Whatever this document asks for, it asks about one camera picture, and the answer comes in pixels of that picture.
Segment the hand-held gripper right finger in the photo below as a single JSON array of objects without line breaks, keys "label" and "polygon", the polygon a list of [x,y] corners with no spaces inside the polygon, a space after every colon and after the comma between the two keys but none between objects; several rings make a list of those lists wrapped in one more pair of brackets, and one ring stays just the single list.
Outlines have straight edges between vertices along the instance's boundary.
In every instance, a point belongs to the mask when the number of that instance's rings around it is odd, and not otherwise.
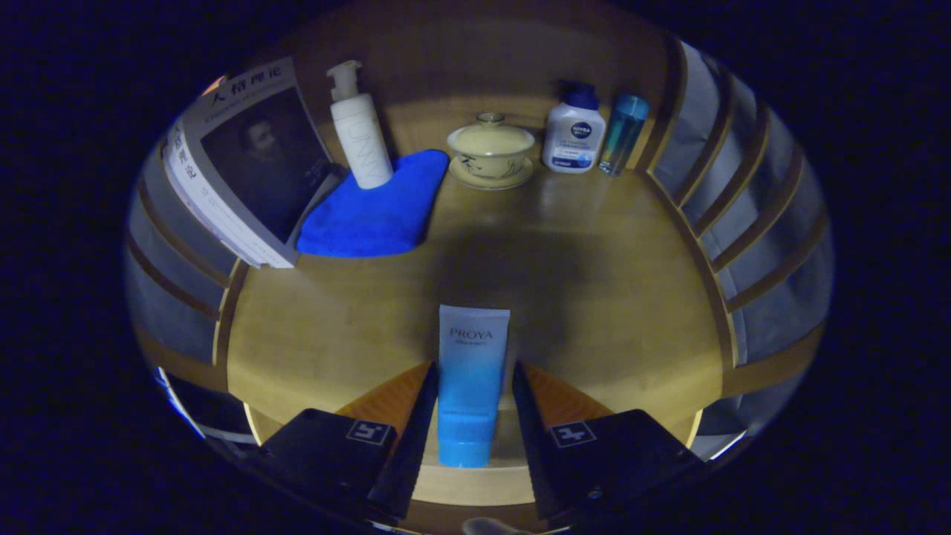
[{"label": "hand-held gripper right finger", "polygon": [[614,521],[645,511],[704,472],[704,462],[643,410],[545,423],[533,375],[518,362],[512,389],[539,518]]}]

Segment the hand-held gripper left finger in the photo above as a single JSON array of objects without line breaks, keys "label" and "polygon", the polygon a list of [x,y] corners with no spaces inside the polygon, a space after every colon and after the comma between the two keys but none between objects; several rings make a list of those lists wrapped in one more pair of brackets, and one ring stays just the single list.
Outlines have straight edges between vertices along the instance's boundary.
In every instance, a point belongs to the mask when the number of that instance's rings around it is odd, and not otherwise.
[{"label": "hand-held gripper left finger", "polygon": [[336,413],[302,410],[264,441],[255,472],[339,522],[404,520],[437,393],[427,361]]}]

